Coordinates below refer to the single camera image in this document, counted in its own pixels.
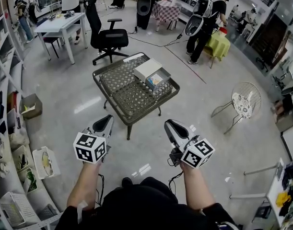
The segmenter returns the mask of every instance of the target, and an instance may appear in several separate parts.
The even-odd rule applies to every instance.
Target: floor line
[[[193,71],[193,73],[195,74],[195,75],[197,75],[198,76],[198,78],[199,79],[201,79],[205,84],[207,84],[204,80],[203,80],[203,78],[201,78],[190,66],[188,66],[181,58],[179,58],[176,54],[174,54],[170,49],[168,49],[166,46],[165,46],[165,48],[168,50],[168,51],[170,51],[173,55],[175,55],[179,60],[181,60],[181,62],[182,63],[184,63],[185,64],[185,66],[187,66],[191,71]]]

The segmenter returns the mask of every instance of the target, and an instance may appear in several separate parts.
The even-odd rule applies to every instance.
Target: wire chair
[[[258,113],[261,107],[261,95],[254,84],[250,82],[240,82],[236,84],[233,89],[232,100],[225,105],[215,108],[211,117],[216,116],[231,104],[237,112],[237,116],[233,118],[232,125],[224,134],[228,133],[242,118],[252,118]]]

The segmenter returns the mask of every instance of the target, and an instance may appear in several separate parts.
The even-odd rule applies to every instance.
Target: yellow cloth
[[[212,56],[217,57],[220,61],[222,60],[222,57],[227,56],[230,46],[230,41],[228,41],[226,37],[220,36],[218,32],[212,34],[206,44],[206,47],[212,49]]]
[[[288,195],[287,192],[279,193],[276,198],[276,205],[277,207],[281,208],[284,205],[284,203],[290,200],[291,200],[291,197]]]

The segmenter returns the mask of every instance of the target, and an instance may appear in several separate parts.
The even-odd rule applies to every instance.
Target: glass coffee table
[[[127,140],[130,140],[132,125],[147,114],[178,94],[179,85],[170,78],[157,89],[148,85],[134,75],[134,68],[150,58],[144,53],[137,53],[122,60],[102,67],[93,72],[93,79],[104,94],[119,118],[127,125]]]

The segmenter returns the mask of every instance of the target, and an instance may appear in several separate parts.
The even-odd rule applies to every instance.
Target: yellow tablecloth
[[[220,61],[222,57],[227,56],[230,46],[230,41],[226,37],[220,36],[218,32],[211,35],[211,38],[206,44],[206,47],[212,49],[212,56],[217,57]]]

